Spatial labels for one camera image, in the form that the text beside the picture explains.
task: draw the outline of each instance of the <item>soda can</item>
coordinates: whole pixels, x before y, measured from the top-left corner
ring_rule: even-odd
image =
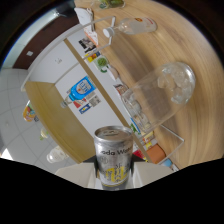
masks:
[[[133,153],[132,130],[107,126],[95,131],[94,144],[100,180],[104,190],[124,190]]]

